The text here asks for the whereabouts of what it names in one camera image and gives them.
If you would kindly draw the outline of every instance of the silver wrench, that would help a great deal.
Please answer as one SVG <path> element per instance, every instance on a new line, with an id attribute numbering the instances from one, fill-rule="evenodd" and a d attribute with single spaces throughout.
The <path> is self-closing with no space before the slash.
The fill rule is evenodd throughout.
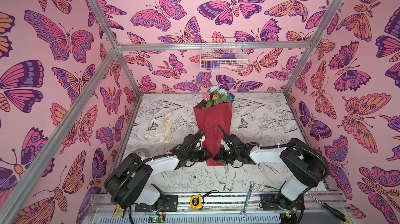
<path id="1" fill-rule="evenodd" d="M 246 219 L 247 205 L 249 204 L 251 191 L 253 190 L 253 187 L 254 187 L 254 182 L 250 181 L 250 188 L 249 188 L 249 191 L 247 192 L 247 195 L 246 195 L 246 201 L 244 202 L 243 210 L 240 212 L 240 217 L 242 217 L 243 220 Z"/>

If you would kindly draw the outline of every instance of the black and yellow screwdriver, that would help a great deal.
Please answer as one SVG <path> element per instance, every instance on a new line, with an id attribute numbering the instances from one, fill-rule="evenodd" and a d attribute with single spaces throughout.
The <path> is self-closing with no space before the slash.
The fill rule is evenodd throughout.
<path id="1" fill-rule="evenodd" d="M 309 195 L 310 197 L 312 197 L 314 200 L 318 201 L 314 196 L 310 195 L 309 193 L 306 193 L 307 195 Z M 338 218 L 341 221 L 344 222 L 349 222 L 349 218 L 347 218 L 347 216 L 345 216 L 341 211 L 334 209 L 333 207 L 329 206 L 326 202 L 322 203 L 320 201 L 318 201 L 319 203 L 322 204 L 323 208 L 326 208 L 329 212 L 331 212 L 336 218 Z"/>

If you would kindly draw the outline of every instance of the white wire basket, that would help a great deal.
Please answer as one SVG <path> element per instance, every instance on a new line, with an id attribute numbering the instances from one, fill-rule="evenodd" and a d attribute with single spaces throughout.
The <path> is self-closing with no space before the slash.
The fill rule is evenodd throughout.
<path id="1" fill-rule="evenodd" d="M 244 42 L 222 42 L 219 49 L 208 43 L 220 42 L 221 38 L 203 38 L 200 44 L 201 71 L 245 71 L 248 55 Z"/>

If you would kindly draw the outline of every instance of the flower bouquet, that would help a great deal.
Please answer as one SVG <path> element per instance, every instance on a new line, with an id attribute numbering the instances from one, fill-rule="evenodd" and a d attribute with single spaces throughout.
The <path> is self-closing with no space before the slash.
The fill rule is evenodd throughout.
<path id="1" fill-rule="evenodd" d="M 218 126 L 221 125 L 229 135 L 234 98 L 232 94 L 228 94 L 225 89 L 220 88 L 220 85 L 213 86 L 210 89 L 210 94 L 205 94 L 204 100 L 194 107 L 199 129 L 206 130 L 206 139 L 203 144 L 212 153 L 213 157 L 223 147 L 221 139 L 223 139 L 224 135 Z M 224 166 L 225 164 L 208 159 L 207 165 Z"/>

